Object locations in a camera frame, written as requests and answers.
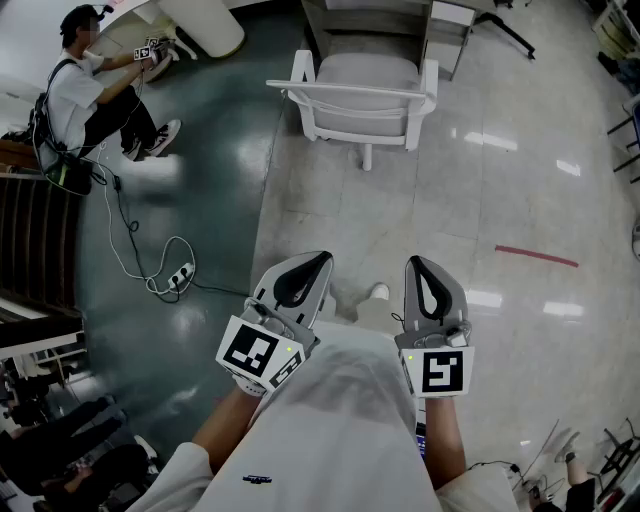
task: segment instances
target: dark green floor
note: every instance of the dark green floor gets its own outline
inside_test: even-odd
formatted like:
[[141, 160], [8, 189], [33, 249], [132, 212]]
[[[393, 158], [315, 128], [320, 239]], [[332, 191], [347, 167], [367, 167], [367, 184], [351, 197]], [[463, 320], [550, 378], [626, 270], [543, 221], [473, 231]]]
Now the dark green floor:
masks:
[[[183, 58], [157, 84], [145, 87], [142, 99], [157, 125], [183, 121], [167, 151], [180, 158], [177, 173], [122, 170], [119, 139], [109, 139], [102, 161], [122, 174], [130, 216], [140, 223], [135, 237], [147, 273], [157, 270], [167, 238], [179, 235], [195, 250], [198, 282], [248, 290], [282, 109], [279, 91], [264, 82], [289, 76], [304, 28], [298, 7], [265, 5], [269, 8], [234, 11], [247, 34], [236, 55], [223, 61]], [[112, 192], [110, 199], [117, 208]], [[137, 273], [117, 210], [114, 243], [128, 269]], [[168, 277], [187, 261], [188, 251], [176, 243], [159, 286], [166, 287]], [[74, 386], [78, 398], [115, 394], [134, 433], [170, 455], [191, 439], [232, 386], [214, 357], [229, 315], [242, 312], [243, 299], [192, 288], [178, 304], [163, 304], [141, 281], [125, 276], [109, 247], [98, 186], [84, 203], [76, 279], [95, 374], [94, 381]]]

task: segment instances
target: white cable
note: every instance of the white cable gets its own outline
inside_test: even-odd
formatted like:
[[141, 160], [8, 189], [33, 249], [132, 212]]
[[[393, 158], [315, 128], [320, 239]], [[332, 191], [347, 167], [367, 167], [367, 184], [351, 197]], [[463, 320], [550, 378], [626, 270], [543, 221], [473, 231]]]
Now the white cable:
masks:
[[[102, 175], [104, 176], [104, 179], [107, 179], [107, 174], [105, 173], [102, 165], [100, 164], [100, 156], [102, 154], [102, 151], [107, 147], [107, 141], [103, 141], [100, 144], [100, 150], [98, 151], [98, 158], [96, 159], [96, 163], [98, 164], [98, 167], [100, 168], [100, 171], [102, 172]], [[127, 271], [127, 268], [124, 266], [124, 263], [122, 263], [122, 260], [120, 259], [120, 255], [118, 254], [118, 251], [116, 251], [115, 246], [113, 245], [113, 235], [111, 232], [111, 227], [113, 224], [113, 216], [111, 214], [111, 206], [109, 205], [109, 198], [107, 196], [107, 190], [108, 190], [108, 186], [104, 187], [104, 201], [105, 203], [107, 203], [107, 211], [109, 212], [109, 243], [111, 244], [111, 250], [113, 250], [113, 253], [116, 255], [116, 258], [118, 258], [118, 262], [120, 263], [120, 266], [122, 267], [122, 270], [124, 271], [125, 274], [127, 274], [129, 277], [133, 278], [133, 279], [143, 279], [145, 281], [145, 285], [147, 287], [147, 290], [150, 291], [151, 293], [154, 293], [156, 295], [166, 295], [167, 293], [174, 293], [176, 295], [181, 295], [184, 292], [187, 291], [187, 288], [189, 288], [189, 285], [191, 284], [191, 281], [193, 281], [193, 278], [196, 275], [196, 256], [193, 252], [193, 248], [191, 247], [191, 245], [189, 244], [189, 242], [187, 242], [184, 238], [180, 237], [180, 236], [172, 236], [171, 238], [169, 238], [169, 240], [167, 240], [167, 243], [164, 244], [164, 249], [162, 250], [162, 259], [160, 260], [160, 268], [158, 269], [158, 271], [153, 274], [152, 276], [149, 277], [143, 277], [143, 276], [136, 276], [133, 275], [131, 273], [129, 273]], [[189, 251], [191, 252], [191, 259], [193, 261], [193, 273], [191, 274], [191, 277], [189, 278], [189, 280], [187, 281], [186, 286], [180, 290], [179, 288], [177, 288], [177, 290], [173, 290], [171, 288], [167, 288], [166, 290], [160, 291], [158, 290], [158, 285], [155, 281], [155, 278], [158, 277], [158, 275], [160, 275], [160, 272], [162, 272], [162, 269], [164, 267], [164, 258], [167, 255], [167, 249], [169, 248], [169, 245], [171, 244], [171, 242], [173, 242], [174, 240], [180, 240], [181, 242], [184, 242], [186, 244], [186, 246], [189, 248]], [[153, 289], [149, 287], [149, 284], [152, 283], [153, 284]]]

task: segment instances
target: red tape line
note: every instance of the red tape line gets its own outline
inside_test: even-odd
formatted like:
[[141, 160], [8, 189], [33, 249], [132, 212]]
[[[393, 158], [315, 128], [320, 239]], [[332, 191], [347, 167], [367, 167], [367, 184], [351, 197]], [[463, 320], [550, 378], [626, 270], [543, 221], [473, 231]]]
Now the red tape line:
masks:
[[562, 263], [563, 265], [569, 265], [570, 267], [579, 267], [579, 265], [575, 261], [565, 260], [564, 258], [550, 256], [549, 254], [543, 254], [541, 252], [527, 251], [526, 249], [516, 249], [515, 247], [508, 247], [506, 245], [496, 245], [496, 251], [509, 252], [511, 254], [522, 254], [524, 256], [531, 256], [532, 258], [553, 261], [555, 263]]

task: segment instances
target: white chair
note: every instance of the white chair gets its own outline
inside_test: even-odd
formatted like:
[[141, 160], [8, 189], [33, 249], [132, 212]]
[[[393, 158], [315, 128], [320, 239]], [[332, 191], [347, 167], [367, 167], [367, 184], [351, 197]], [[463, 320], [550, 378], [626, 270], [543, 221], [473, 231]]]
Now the white chair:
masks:
[[426, 59], [422, 69], [420, 76], [400, 57], [339, 53], [322, 62], [316, 81], [311, 52], [299, 50], [291, 80], [267, 85], [298, 104], [309, 140], [362, 143], [362, 168], [370, 171], [373, 144], [418, 147], [422, 120], [436, 108], [438, 62]]

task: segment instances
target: chair leg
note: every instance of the chair leg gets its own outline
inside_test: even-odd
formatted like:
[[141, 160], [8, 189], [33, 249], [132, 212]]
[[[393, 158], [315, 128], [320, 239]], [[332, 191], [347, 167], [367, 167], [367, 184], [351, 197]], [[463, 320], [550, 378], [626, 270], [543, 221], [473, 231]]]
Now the chair leg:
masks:
[[627, 160], [625, 163], [623, 163], [622, 165], [619, 165], [618, 167], [616, 167], [613, 172], [618, 172], [620, 169], [624, 169], [627, 165], [631, 165], [633, 162], [635, 162], [636, 160], [640, 159], [640, 154], [634, 156], [632, 159]]
[[630, 123], [631, 121], [633, 121], [633, 117], [629, 117], [628, 119], [625, 119], [624, 121], [622, 121], [620, 124], [615, 125], [613, 128], [611, 128], [611, 130], [609, 130], [607, 132], [607, 135], [611, 135], [613, 132], [615, 132], [616, 130], [619, 130], [620, 128], [622, 128], [625, 124]]
[[371, 170], [371, 160], [373, 158], [373, 145], [372, 144], [364, 144], [362, 148], [362, 168], [365, 171]]

